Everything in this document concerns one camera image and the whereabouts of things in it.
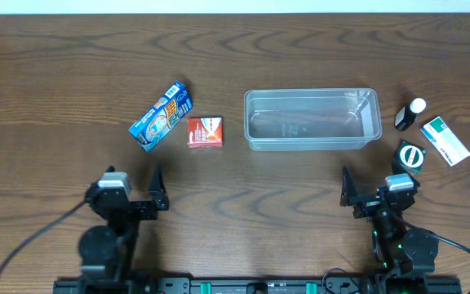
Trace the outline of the dark green round-logo box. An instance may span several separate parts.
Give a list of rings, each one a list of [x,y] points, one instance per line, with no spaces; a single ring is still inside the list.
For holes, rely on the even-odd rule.
[[[401,141],[394,154],[395,162],[411,175],[419,175],[421,173],[426,157],[426,149],[406,140]]]

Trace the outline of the white green Panadol box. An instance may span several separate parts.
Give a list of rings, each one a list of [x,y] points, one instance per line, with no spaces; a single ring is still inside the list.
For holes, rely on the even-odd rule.
[[[420,128],[420,131],[427,137],[450,167],[470,157],[470,152],[440,116],[425,123]]]

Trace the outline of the blue Cool Fever box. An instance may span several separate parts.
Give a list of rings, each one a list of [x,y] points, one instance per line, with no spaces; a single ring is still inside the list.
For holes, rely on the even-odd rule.
[[[129,133],[145,152],[149,152],[192,108],[187,87],[175,81],[153,107],[129,128]]]

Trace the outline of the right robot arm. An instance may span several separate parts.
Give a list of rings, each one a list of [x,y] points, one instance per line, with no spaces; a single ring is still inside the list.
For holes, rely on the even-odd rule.
[[[396,167],[385,178],[385,186],[373,195],[361,196],[346,167],[342,176],[340,205],[352,207],[354,218],[366,218],[372,224],[375,258],[384,265],[384,271],[370,275],[364,288],[370,292],[400,292],[411,279],[424,279],[433,272],[438,241],[422,229],[411,229],[402,218],[403,211],[415,203],[420,183]]]

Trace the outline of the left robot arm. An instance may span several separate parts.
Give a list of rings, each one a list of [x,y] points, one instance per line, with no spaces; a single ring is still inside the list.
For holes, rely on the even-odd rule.
[[[129,176],[114,167],[91,183],[84,202],[106,224],[90,228],[79,240],[83,289],[132,286],[131,262],[140,222],[155,221],[170,207],[160,167],[153,171],[148,193],[149,200],[131,201]]]

